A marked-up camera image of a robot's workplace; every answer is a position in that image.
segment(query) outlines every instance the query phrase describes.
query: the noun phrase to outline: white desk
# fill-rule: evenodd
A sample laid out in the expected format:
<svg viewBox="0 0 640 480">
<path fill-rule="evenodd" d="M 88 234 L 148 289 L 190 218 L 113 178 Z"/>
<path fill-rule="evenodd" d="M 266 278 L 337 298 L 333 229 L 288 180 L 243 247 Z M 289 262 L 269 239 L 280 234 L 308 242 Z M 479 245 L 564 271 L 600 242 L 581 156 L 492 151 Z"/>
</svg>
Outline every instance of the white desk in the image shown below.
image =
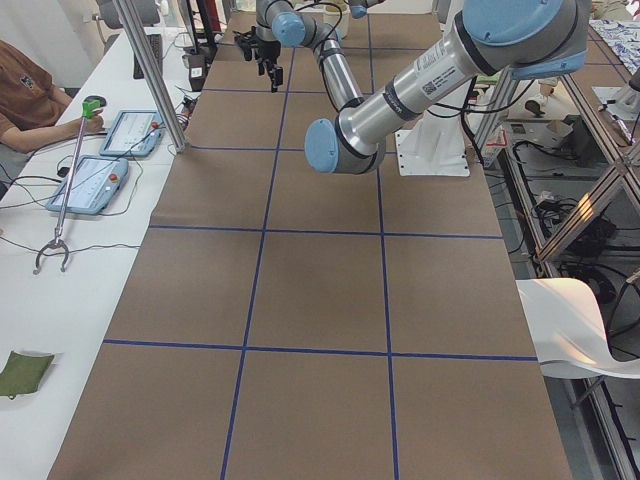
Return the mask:
<svg viewBox="0 0 640 480">
<path fill-rule="evenodd" d="M 182 50 L 171 46 L 178 29 L 148 29 L 163 34 L 167 52 L 163 71 L 174 106 L 189 90 L 188 73 Z M 176 44 L 181 45 L 184 37 Z M 122 34 L 100 62 L 74 102 L 60 119 L 66 122 L 80 116 L 87 95 L 107 99 L 103 116 L 110 125 L 122 109 L 155 109 L 144 80 L 133 80 L 133 54 Z M 82 153 L 97 153 L 101 139 L 87 139 Z M 73 152 L 74 142 L 63 148 L 44 149 L 32 158 L 22 175 L 55 177 L 56 165 Z M 143 175 L 129 210 L 114 217 L 68 215 L 62 238 L 70 249 L 89 245 L 139 245 L 146 232 L 164 182 L 169 174 L 174 150 L 164 133 L 152 154 L 140 161 Z M 131 162 L 129 177 L 105 213 L 126 208 L 140 167 Z M 44 185 L 43 181 L 24 181 L 25 185 Z M 31 186 L 36 198 L 52 194 L 54 185 Z M 0 206 L 29 202 L 26 192 L 13 186 Z M 53 238 L 58 215 L 31 204 L 0 210 L 0 228 L 4 238 L 39 250 Z M 100 348 L 104 333 L 118 303 L 137 250 L 111 248 L 72 255 L 65 273 L 60 271 L 61 257 L 44 259 L 42 272 L 35 276 L 35 254 L 0 241 L 0 365 L 11 350 L 22 353 L 53 353 L 53 365 L 36 394 L 13 401 L 0 397 L 0 478 L 45 479 L 64 439 L 69 422 Z M 126 392 L 113 392 L 126 395 Z"/>
</svg>

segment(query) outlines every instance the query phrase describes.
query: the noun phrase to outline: white robot link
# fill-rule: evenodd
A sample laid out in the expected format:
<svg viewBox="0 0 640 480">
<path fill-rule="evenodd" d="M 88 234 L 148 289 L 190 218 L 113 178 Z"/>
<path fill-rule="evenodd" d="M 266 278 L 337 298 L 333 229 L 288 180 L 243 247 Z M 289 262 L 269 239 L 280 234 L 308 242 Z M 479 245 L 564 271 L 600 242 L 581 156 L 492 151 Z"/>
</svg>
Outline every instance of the white robot link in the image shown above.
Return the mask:
<svg viewBox="0 0 640 480">
<path fill-rule="evenodd" d="M 349 3 L 361 17 L 380 2 Z M 338 115 L 311 124 L 307 161 L 319 172 L 361 174 L 380 165 L 388 134 L 475 75 L 510 66 L 515 79 L 527 80 L 578 70 L 590 8 L 590 0 L 466 0 L 451 31 L 366 101 L 331 25 L 294 10 L 288 0 L 257 0 L 255 33 L 262 45 L 313 51 Z"/>
</svg>

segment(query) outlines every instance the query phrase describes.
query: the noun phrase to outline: green cloth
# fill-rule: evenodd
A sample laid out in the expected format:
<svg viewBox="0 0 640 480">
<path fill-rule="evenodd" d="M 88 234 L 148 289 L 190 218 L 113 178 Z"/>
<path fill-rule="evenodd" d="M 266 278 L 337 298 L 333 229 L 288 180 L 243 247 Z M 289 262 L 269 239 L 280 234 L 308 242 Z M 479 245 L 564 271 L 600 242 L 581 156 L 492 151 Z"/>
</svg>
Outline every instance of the green cloth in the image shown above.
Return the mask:
<svg viewBox="0 0 640 480">
<path fill-rule="evenodd" d="M 38 390 L 40 380 L 53 361 L 53 355 L 31 357 L 11 352 L 9 360 L 0 373 L 0 396 L 14 399 L 16 395 Z"/>
</svg>

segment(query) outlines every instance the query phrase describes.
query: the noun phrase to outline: chair seat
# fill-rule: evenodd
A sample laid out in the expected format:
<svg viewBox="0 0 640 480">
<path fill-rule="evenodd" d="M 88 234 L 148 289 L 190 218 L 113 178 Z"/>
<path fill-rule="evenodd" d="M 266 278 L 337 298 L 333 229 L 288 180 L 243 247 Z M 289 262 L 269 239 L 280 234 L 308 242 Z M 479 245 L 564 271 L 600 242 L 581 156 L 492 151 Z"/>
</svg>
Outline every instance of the chair seat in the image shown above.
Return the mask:
<svg viewBox="0 0 640 480">
<path fill-rule="evenodd" d="M 595 295 L 574 278 L 518 280 L 542 373 L 555 378 L 640 378 L 640 360 L 611 356 Z"/>
</svg>

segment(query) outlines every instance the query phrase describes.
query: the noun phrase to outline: person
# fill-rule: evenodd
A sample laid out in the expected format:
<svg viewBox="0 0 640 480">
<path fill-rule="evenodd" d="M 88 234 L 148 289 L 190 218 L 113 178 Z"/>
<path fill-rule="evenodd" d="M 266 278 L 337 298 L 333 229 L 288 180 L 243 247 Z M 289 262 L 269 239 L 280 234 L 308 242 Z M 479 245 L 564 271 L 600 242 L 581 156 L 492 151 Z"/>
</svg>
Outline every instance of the person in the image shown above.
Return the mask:
<svg viewBox="0 0 640 480">
<path fill-rule="evenodd" d="M 70 103 L 46 70 L 0 40 L 0 143 L 28 153 L 78 135 L 80 118 L 56 125 Z M 87 132 L 99 132 L 102 125 L 102 117 L 95 115 Z"/>
<path fill-rule="evenodd" d="M 627 0 L 593 0 L 591 2 L 591 17 L 594 20 L 632 21 L 633 15 L 627 11 Z M 538 80 L 540 92 L 527 99 L 524 108 L 536 117 L 545 114 L 542 110 L 553 95 L 558 85 L 558 77 L 541 78 Z"/>
</svg>

